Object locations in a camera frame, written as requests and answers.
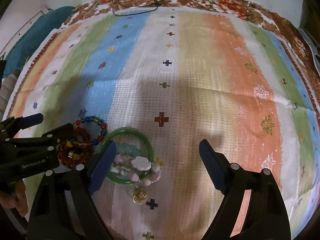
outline teal pillow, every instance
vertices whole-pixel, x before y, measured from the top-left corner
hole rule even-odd
[[[16,69],[22,70],[27,57],[38,49],[41,42],[48,36],[53,29],[58,29],[61,24],[73,14],[74,7],[64,6],[49,13],[42,15],[31,28],[17,41],[8,53],[5,60],[7,65],[3,73],[6,78]]]

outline floral blanket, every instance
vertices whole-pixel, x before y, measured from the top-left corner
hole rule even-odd
[[[302,37],[246,0],[162,0],[142,14],[155,0],[115,1],[79,6],[27,62],[5,116],[44,122],[19,136],[96,115],[149,139],[163,166],[147,204],[109,179],[93,196],[115,239],[202,238],[223,198],[199,157],[204,138],[230,162],[272,171],[295,237],[320,187],[319,76]],[[26,179],[30,205],[40,179]]]

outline human hand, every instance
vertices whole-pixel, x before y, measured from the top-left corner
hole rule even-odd
[[[19,180],[14,185],[16,198],[0,191],[0,204],[3,208],[16,208],[19,214],[24,217],[28,213],[28,204],[26,197],[26,186],[23,180]]]

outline blue bead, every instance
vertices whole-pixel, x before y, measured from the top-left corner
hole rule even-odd
[[[92,144],[93,144],[93,145],[98,145],[98,144],[99,144],[98,139],[93,139],[93,140],[92,140]]]

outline black wire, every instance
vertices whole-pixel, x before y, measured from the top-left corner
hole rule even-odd
[[[113,15],[115,15],[115,16],[130,16],[130,15],[137,15],[137,14],[143,14],[143,13],[153,12],[153,11],[157,10],[159,6],[161,6],[161,2],[163,2],[163,1],[166,1],[166,0],[155,0],[155,2],[154,2],[154,3],[149,4],[149,5],[142,5],[142,6],[126,6],[126,5],[121,4],[119,0],[115,0],[115,2],[113,3],[113,6],[112,6],[112,13],[113,13]],[[155,6],[156,6],[156,8],[155,8],[155,9],[153,9],[153,10],[143,11],[143,12],[139,12],[139,13],[115,14],[114,7],[115,7],[115,5],[116,5],[116,2],[118,2],[118,4],[119,4],[119,5],[121,5],[121,6],[123,6],[123,7],[127,7],[127,8],[131,8],[131,7],[139,7],[139,8],[143,8],[143,7],[150,7],[150,6],[152,6],[152,5],[155,5]]]

